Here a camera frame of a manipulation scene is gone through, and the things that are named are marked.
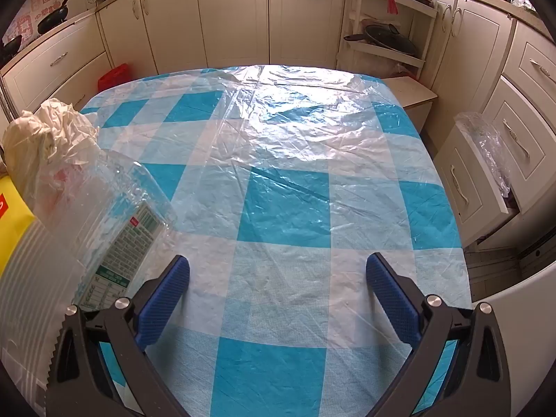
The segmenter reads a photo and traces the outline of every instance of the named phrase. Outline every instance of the cabinet drawer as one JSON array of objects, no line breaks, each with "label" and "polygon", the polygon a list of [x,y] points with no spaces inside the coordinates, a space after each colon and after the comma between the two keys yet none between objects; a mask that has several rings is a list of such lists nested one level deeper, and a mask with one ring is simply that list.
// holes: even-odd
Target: cabinet drawer
[{"label": "cabinet drawer", "polygon": [[94,16],[44,41],[4,77],[18,111],[35,111],[63,82],[103,51]]},{"label": "cabinet drawer", "polygon": [[462,246],[510,218],[492,173],[458,123],[434,158],[434,165],[454,212]]},{"label": "cabinet drawer", "polygon": [[87,102],[97,95],[98,79],[110,69],[108,55],[104,52],[70,77],[51,97],[67,104],[71,103],[74,109],[81,111]]},{"label": "cabinet drawer", "polygon": [[556,136],[533,105],[501,77],[483,116],[507,147],[511,188],[522,213],[546,192],[556,173]]},{"label": "cabinet drawer", "polygon": [[518,23],[502,72],[556,130],[556,46]]}]

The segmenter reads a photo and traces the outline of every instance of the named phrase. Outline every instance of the wall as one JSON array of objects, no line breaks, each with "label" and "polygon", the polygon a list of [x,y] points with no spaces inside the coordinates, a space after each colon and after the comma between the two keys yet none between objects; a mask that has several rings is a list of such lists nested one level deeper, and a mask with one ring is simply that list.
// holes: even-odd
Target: wall
[{"label": "wall", "polygon": [[[38,23],[47,14],[59,8],[62,5],[62,1],[63,0],[27,0],[2,38],[4,43],[7,43],[19,34],[23,36],[23,47],[35,40],[39,36],[37,33]],[[67,5],[68,19],[94,7],[94,4],[88,3],[87,0],[69,0]]]}]

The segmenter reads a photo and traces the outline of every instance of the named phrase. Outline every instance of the clear plastic bag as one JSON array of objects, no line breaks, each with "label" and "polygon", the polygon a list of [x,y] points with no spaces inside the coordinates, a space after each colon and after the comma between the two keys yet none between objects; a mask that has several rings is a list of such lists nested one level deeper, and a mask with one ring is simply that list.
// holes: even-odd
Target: clear plastic bag
[{"label": "clear plastic bag", "polygon": [[506,162],[505,145],[496,128],[485,122],[478,113],[459,113],[458,126],[469,134],[489,167],[503,197],[510,194],[510,180]]},{"label": "clear plastic bag", "polygon": [[[168,198],[143,165],[111,150],[99,150],[79,167],[63,161],[43,166],[34,213],[85,266],[74,303],[86,310],[132,296],[174,256],[170,234],[176,215]],[[107,286],[111,297],[91,301],[93,281]]]}]

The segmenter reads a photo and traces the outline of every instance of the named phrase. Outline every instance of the red sticker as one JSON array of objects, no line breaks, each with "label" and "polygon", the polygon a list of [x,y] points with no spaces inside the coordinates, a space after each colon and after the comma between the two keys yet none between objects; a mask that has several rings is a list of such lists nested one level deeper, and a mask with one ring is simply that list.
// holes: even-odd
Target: red sticker
[{"label": "red sticker", "polygon": [[8,203],[4,195],[0,195],[0,218],[8,211]]}]

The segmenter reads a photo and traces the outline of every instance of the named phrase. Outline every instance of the blue checkered tablecloth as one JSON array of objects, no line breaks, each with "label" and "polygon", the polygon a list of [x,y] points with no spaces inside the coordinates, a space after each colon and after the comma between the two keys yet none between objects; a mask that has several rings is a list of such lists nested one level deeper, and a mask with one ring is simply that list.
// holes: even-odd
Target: blue checkered tablecloth
[{"label": "blue checkered tablecloth", "polygon": [[365,283],[375,251],[424,294],[471,306],[442,184],[381,80],[206,69],[118,86],[82,112],[178,215],[190,288],[148,354],[193,417],[366,415],[409,354]]}]

